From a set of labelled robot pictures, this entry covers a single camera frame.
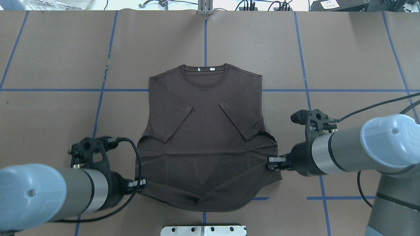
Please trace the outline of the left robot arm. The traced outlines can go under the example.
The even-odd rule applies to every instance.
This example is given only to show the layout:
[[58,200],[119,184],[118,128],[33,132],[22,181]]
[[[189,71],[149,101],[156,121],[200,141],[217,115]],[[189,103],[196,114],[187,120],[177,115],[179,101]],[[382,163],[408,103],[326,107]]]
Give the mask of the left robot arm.
[[1,169],[1,235],[110,209],[146,180],[132,181],[111,172],[86,168],[53,168],[43,164]]

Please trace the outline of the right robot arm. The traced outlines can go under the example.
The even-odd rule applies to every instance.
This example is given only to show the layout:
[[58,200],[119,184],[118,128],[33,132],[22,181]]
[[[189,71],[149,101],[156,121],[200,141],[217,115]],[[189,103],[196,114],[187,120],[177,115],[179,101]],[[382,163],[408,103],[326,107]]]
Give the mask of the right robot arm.
[[267,156],[267,168],[322,176],[375,170],[381,174],[366,236],[419,235],[419,125],[394,114],[337,130],[318,109],[291,115],[305,126],[305,141],[288,154]]

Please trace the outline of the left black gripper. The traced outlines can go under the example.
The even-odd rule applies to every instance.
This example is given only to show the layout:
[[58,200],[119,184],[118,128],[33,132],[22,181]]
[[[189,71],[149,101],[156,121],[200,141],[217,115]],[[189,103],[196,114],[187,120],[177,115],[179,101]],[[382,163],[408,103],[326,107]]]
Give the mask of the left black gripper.
[[111,182],[107,195],[107,208],[115,207],[121,202],[125,195],[131,194],[135,188],[137,192],[147,188],[148,182],[146,176],[140,176],[135,180],[123,178],[119,173],[111,171]]

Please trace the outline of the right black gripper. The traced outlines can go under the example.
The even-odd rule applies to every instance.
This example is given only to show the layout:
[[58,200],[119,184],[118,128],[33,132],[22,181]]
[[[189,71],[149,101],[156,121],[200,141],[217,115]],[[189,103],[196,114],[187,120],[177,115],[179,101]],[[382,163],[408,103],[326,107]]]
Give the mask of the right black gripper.
[[270,171],[285,170],[289,167],[289,162],[293,169],[302,176],[316,175],[316,165],[308,143],[295,145],[288,157],[285,155],[278,156],[277,154],[267,155],[267,168]]

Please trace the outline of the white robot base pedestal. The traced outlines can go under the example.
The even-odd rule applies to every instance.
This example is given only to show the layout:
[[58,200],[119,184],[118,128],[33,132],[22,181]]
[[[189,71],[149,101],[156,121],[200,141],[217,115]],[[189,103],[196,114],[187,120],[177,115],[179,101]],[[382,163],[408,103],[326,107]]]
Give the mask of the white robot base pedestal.
[[245,226],[166,226],[161,236],[247,236]]

